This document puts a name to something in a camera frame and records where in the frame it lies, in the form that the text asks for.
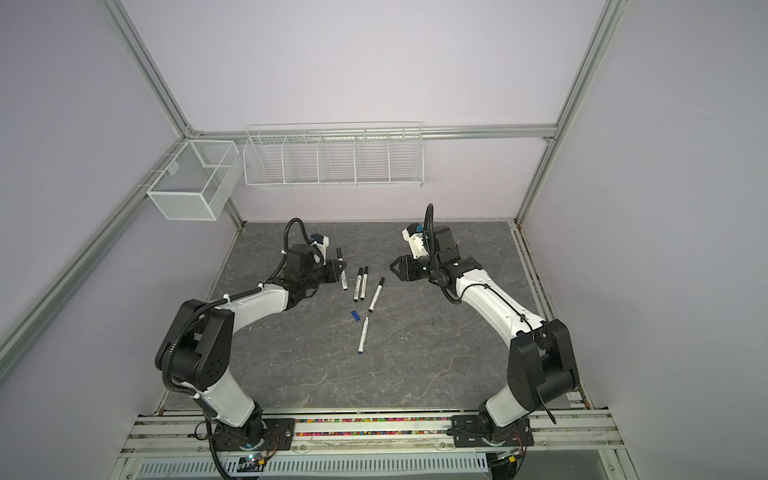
wire mesh basket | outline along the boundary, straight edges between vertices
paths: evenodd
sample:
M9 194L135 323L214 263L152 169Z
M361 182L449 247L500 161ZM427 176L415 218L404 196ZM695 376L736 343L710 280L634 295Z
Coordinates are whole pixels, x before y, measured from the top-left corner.
M231 140L188 140L147 195L168 220L216 220L243 175Z
M251 187L382 187L424 183L424 148L418 124L246 130L249 136L243 147L243 165L246 184Z

